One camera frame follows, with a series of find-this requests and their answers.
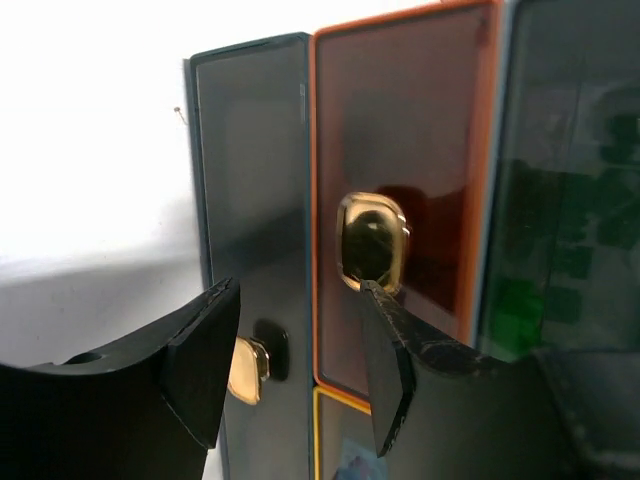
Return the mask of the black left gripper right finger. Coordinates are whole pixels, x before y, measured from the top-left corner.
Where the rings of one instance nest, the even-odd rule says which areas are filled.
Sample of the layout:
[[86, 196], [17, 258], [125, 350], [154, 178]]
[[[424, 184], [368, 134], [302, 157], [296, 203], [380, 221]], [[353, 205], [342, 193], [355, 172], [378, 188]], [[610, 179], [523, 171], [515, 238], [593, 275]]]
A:
[[360, 286], [376, 453], [394, 479], [635, 479], [639, 355], [481, 354]]

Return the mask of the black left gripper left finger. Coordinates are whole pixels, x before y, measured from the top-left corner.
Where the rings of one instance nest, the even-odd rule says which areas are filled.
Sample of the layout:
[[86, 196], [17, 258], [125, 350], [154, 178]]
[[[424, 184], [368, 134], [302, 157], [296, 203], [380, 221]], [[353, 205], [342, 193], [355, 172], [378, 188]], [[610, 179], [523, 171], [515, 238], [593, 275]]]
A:
[[1, 369], [5, 479], [199, 479], [221, 423], [240, 314], [225, 279], [62, 364]]

